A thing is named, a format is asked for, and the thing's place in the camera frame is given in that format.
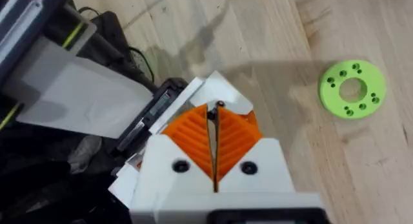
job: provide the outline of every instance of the black screw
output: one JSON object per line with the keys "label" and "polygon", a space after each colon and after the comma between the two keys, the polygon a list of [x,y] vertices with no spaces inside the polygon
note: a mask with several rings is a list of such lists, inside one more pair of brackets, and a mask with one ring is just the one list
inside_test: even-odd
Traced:
{"label": "black screw", "polygon": [[184,173],[189,170],[189,163],[185,160],[178,160],[172,165],[172,169],[177,173]]}
{"label": "black screw", "polygon": [[254,175],[258,172],[258,167],[254,162],[246,161],[241,164],[241,170],[247,175]]}
{"label": "black screw", "polygon": [[225,107],[224,101],[217,101],[216,106]]}

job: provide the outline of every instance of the yellow stripe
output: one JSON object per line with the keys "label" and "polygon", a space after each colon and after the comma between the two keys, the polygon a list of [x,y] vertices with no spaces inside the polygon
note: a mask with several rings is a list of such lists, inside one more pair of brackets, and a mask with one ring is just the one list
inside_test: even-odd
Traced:
{"label": "yellow stripe", "polygon": [[3,129],[3,127],[6,126],[6,124],[8,123],[8,121],[10,121],[10,119],[13,117],[13,115],[15,114],[15,112],[17,111],[17,109],[20,107],[20,103],[17,103],[14,105],[14,107],[11,109],[11,111],[9,111],[9,113],[7,114],[7,116],[2,120],[2,122],[0,123],[0,130]]}
{"label": "yellow stripe", "polygon": [[79,23],[77,27],[70,33],[70,35],[66,38],[66,41],[63,43],[62,47],[67,48],[69,44],[72,42],[73,38],[76,37],[76,35],[79,33],[80,29],[82,29],[82,26],[84,23]]}

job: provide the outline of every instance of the wooden floor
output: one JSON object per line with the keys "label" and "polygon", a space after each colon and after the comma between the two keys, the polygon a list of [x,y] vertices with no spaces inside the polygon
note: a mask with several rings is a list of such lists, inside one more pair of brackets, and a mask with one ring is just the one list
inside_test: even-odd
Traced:
{"label": "wooden floor", "polygon": [[[413,223],[413,0],[76,4],[115,12],[157,84],[221,71],[280,140],[296,189],[319,192],[334,223]],[[347,121],[321,106],[317,84],[352,58],[380,68],[387,96],[374,115]]]}

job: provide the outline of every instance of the orange ribbed part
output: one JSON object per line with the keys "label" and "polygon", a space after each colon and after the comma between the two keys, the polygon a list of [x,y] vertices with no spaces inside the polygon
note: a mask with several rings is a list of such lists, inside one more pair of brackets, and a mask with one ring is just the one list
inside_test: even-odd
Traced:
{"label": "orange ribbed part", "polygon": [[262,137],[253,111],[248,115],[239,116],[218,107],[216,182],[219,182]]}
{"label": "orange ribbed part", "polygon": [[199,168],[213,179],[207,112],[207,105],[193,108],[167,126],[163,134],[169,136]]}

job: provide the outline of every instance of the green washer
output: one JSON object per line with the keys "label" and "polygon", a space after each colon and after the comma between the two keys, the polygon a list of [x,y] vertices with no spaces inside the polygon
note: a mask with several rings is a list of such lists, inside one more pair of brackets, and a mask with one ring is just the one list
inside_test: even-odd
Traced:
{"label": "green washer", "polygon": [[[348,102],[340,96],[344,81],[356,78],[361,83],[357,101]],[[374,113],[386,94],[383,75],[373,64],[362,60],[349,60],[330,67],[321,77],[319,96],[324,107],[336,116],[357,119]]]}

